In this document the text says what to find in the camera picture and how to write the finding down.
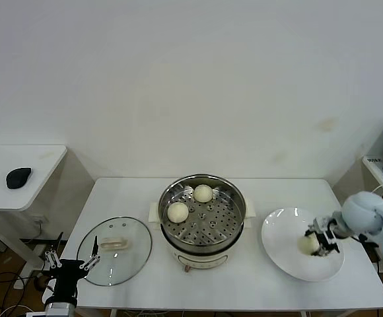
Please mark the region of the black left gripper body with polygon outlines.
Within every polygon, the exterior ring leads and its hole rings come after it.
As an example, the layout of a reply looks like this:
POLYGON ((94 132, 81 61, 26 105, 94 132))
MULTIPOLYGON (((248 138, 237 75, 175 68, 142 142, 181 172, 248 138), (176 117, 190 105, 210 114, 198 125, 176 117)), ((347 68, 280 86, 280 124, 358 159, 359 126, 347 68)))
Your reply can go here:
POLYGON ((83 260, 60 260, 60 267, 51 269, 51 277, 55 279, 51 302, 77 302, 78 280, 86 276, 81 266, 83 260))

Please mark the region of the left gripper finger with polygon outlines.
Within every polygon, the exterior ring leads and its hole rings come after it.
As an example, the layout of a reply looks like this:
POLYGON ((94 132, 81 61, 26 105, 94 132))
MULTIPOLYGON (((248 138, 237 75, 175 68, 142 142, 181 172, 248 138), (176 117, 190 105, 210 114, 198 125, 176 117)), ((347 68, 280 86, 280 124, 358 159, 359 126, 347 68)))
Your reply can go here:
POLYGON ((46 261, 49 263, 50 269, 62 267, 59 256, 57 255, 57 249, 59 248, 62 237, 63 232, 60 232, 59 236, 52 242, 50 250, 45 252, 46 261))
POLYGON ((98 237, 95 236, 91 257, 89 260, 84 261, 84 263, 80 265, 80 268, 85 271, 90 271, 99 261, 100 256, 98 255, 98 237))

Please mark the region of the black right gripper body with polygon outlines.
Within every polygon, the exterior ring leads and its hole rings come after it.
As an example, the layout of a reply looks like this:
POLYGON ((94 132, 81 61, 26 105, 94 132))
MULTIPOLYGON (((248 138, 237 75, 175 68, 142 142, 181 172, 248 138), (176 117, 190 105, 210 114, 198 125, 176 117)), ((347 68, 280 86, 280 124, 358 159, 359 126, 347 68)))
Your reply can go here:
POLYGON ((337 221, 332 217, 316 217, 313 222, 315 235, 319 244, 316 253, 340 253, 337 238, 332 229, 337 221))

